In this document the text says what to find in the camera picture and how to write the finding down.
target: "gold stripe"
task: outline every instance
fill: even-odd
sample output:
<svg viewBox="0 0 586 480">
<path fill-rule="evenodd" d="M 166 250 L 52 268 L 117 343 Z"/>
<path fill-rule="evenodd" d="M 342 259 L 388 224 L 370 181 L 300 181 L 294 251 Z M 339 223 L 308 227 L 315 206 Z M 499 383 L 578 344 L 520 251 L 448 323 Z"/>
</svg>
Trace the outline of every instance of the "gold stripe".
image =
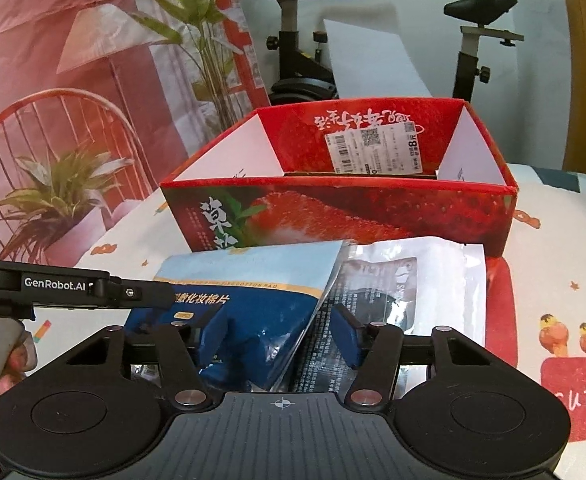
<svg viewBox="0 0 586 480">
<path fill-rule="evenodd" d="M 313 286 L 290 285 L 288 283 L 265 283 L 265 282 L 223 282 L 218 280 L 167 280 L 166 278 L 155 278 L 157 282 L 167 282 L 173 285 L 215 285 L 215 286 L 245 286 L 247 288 L 271 288 L 272 290 L 287 290 L 289 292 L 300 292 L 320 299 L 323 290 Z"/>
</svg>

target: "blue package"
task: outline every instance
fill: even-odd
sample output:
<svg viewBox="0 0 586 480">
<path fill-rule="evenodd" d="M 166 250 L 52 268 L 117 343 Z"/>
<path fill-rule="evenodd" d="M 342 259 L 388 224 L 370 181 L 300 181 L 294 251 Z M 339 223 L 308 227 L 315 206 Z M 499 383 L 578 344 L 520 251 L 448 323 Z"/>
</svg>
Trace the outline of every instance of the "blue package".
<svg viewBox="0 0 586 480">
<path fill-rule="evenodd" d="M 125 328 L 146 331 L 161 323 L 196 322 L 222 303 L 227 335 L 217 362 L 202 370 L 224 390 L 277 386 L 341 261 L 342 241 L 228 249 L 167 258 L 155 279 L 173 283 L 170 311 L 137 308 Z"/>
</svg>

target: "black circular disc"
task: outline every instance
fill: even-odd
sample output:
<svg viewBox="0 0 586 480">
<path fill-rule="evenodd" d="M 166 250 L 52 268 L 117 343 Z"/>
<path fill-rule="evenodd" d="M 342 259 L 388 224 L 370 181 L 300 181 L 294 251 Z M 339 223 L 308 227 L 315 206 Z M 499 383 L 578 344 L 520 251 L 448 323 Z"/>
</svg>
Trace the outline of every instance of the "black circular disc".
<svg viewBox="0 0 586 480">
<path fill-rule="evenodd" d="M 532 381 L 478 386 L 436 376 L 395 406 L 395 427 L 409 449 L 465 477 L 517 478 L 554 468 L 570 432 L 561 402 Z"/>
<path fill-rule="evenodd" d="M 160 423 L 149 389 L 122 377 L 24 381 L 0 397 L 0 463 L 35 477 L 97 476 L 147 449 Z"/>
</svg>

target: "cardboard box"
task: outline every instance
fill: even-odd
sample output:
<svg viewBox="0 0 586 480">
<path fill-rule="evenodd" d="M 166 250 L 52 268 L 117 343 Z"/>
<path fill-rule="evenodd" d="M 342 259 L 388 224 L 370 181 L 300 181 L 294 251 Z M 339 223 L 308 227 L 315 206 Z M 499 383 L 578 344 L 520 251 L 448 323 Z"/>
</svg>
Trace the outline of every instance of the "cardboard box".
<svg viewBox="0 0 586 480">
<path fill-rule="evenodd" d="M 518 193 L 470 105 L 448 98 L 260 108 L 161 187 L 193 251 L 439 236 L 487 256 L 502 254 Z"/>
</svg>

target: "orange chair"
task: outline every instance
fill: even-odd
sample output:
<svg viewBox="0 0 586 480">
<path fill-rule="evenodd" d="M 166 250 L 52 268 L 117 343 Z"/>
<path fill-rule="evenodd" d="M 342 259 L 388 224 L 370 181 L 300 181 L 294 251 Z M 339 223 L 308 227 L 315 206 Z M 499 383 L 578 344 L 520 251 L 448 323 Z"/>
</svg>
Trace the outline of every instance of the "orange chair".
<svg viewBox="0 0 586 480">
<path fill-rule="evenodd" d="M 153 191 L 155 186 L 151 186 L 153 179 L 144 152 L 121 110 L 92 92 L 55 88 L 20 99 L 0 113 L 0 200 L 13 190 L 31 186 L 29 176 L 16 164 L 16 157 L 27 156 L 46 166 L 80 145 L 95 153 L 109 152 L 113 159 L 133 160 L 115 174 L 118 187 L 104 197 L 111 215 L 104 218 L 106 227 L 102 230 L 110 228 L 110 224 Z M 19 221 L 5 219 L 6 213 L 0 210 L 0 253 L 19 226 Z M 90 246 L 94 241 L 76 240 L 80 247 L 72 252 L 77 253 L 82 245 Z M 65 264 L 75 257 L 66 258 Z M 28 254 L 20 259 L 33 260 Z M 59 264 L 49 261 L 50 258 L 42 259 L 38 257 L 36 262 Z"/>
</svg>

